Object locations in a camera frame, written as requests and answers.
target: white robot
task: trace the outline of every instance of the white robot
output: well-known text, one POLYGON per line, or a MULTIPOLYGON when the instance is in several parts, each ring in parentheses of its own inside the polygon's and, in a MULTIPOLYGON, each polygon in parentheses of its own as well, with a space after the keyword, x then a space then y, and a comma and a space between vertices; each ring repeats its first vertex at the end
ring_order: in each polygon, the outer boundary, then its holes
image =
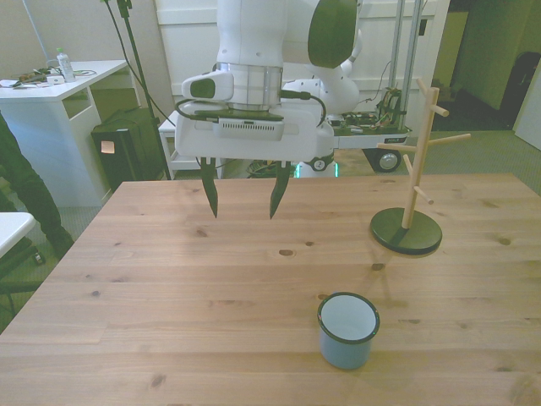
POLYGON ((291 162, 315 174, 334 173, 333 129, 327 114, 359 102, 348 78, 360 51, 362 0, 218 0, 216 70, 183 82, 175 146, 201 157, 210 207, 217 216, 216 158, 272 160, 274 215, 291 162), (284 62, 302 63, 317 79, 282 88, 284 62))

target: person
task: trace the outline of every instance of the person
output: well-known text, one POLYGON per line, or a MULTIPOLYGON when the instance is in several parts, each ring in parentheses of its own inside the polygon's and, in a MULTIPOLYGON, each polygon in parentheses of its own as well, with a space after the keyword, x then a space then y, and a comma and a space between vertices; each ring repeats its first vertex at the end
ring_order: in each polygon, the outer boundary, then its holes
MULTIPOLYGON (((74 244, 62 226, 60 213, 49 189, 23 156, 19 143, 0 112, 0 166, 28 212, 40 223, 41 231, 51 243, 55 255, 61 259, 74 244)), ((0 191, 0 211, 17 211, 14 203, 0 191)))

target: wheel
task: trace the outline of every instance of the wheel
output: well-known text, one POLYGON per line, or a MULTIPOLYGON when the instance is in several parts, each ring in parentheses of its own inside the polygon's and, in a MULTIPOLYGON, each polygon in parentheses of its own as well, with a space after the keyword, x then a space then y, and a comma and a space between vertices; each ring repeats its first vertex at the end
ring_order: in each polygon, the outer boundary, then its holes
POLYGON ((376 172, 394 172, 402 162, 402 155, 400 155, 400 152, 396 150, 382 150, 380 148, 374 148, 363 150, 363 152, 369 160, 370 166, 376 172))

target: wood grain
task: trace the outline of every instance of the wood grain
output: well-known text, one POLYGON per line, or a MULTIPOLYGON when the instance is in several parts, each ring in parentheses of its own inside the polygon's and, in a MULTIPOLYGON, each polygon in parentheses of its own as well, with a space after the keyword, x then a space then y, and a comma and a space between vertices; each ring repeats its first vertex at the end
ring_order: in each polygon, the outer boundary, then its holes
POLYGON ((428 175, 432 255, 369 235, 408 177, 123 184, 0 336, 0 405, 541 404, 541 198, 428 175), (335 291, 381 316, 369 362, 321 357, 335 291))

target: dark pants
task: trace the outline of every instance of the dark pants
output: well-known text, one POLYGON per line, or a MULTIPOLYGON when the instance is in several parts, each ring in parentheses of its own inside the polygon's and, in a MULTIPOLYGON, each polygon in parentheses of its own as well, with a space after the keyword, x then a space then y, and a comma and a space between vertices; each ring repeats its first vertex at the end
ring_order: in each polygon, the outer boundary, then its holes
MULTIPOLYGON (((0 165, 4 177, 25 204, 28 212, 49 236, 60 228, 60 214, 49 189, 20 151, 19 144, 0 113, 0 165)), ((16 211, 14 204, 0 192, 0 211, 16 211)))

